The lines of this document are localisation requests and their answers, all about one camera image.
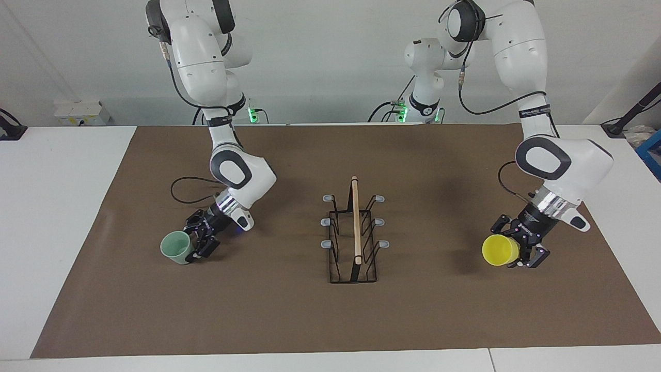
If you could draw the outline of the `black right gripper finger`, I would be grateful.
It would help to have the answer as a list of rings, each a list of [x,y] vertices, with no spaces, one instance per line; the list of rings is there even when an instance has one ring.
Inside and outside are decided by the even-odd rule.
[[[206,211],[198,209],[186,219],[184,232],[193,233],[194,231],[206,230]]]
[[[215,251],[218,245],[219,241],[214,235],[197,236],[193,244],[194,250],[192,252],[192,257],[194,259],[209,257]]]

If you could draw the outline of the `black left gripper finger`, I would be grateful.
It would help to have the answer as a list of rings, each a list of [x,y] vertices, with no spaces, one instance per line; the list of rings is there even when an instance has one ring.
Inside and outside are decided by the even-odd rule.
[[[509,263],[508,268],[537,268],[548,256],[550,256],[550,250],[543,247],[540,243],[534,246],[520,247],[519,257],[512,263]]]
[[[520,221],[507,214],[502,214],[491,227],[494,235],[503,235],[514,238],[520,235]]]

